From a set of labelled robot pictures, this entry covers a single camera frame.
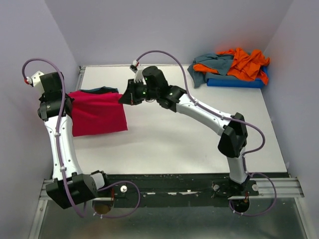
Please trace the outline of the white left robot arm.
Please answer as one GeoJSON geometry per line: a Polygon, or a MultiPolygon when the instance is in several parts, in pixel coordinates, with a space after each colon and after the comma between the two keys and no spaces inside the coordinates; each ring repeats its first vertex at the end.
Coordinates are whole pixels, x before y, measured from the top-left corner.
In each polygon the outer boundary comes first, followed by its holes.
{"type": "Polygon", "coordinates": [[[31,78],[41,94],[38,116],[47,129],[53,156],[53,181],[45,187],[47,195],[63,209],[107,196],[111,185],[106,174],[85,174],[77,161],[72,135],[73,100],[63,93],[58,73],[37,71],[31,78]]]}

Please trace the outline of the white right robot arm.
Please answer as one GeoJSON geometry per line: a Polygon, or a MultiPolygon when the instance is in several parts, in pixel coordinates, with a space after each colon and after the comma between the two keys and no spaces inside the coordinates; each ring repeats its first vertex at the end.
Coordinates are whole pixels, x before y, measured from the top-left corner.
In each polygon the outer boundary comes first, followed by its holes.
{"type": "Polygon", "coordinates": [[[132,64],[135,76],[128,80],[127,88],[119,99],[120,104],[139,105],[155,100],[162,108],[191,117],[209,127],[218,136],[218,150],[227,158],[229,166],[229,189],[235,195],[247,190],[248,175],[245,172],[244,152],[248,132],[244,117],[220,112],[187,94],[179,86],[169,85],[163,72],[156,66],[142,67],[132,64]]]}

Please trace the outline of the crimson pink t-shirt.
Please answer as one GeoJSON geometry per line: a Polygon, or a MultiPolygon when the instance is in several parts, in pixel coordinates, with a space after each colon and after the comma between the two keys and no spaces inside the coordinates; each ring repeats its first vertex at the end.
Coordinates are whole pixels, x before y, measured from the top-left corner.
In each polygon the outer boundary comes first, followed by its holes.
{"type": "Polygon", "coordinates": [[[72,101],[72,134],[74,137],[127,131],[124,107],[119,103],[122,94],[116,92],[69,93],[72,101]]]}

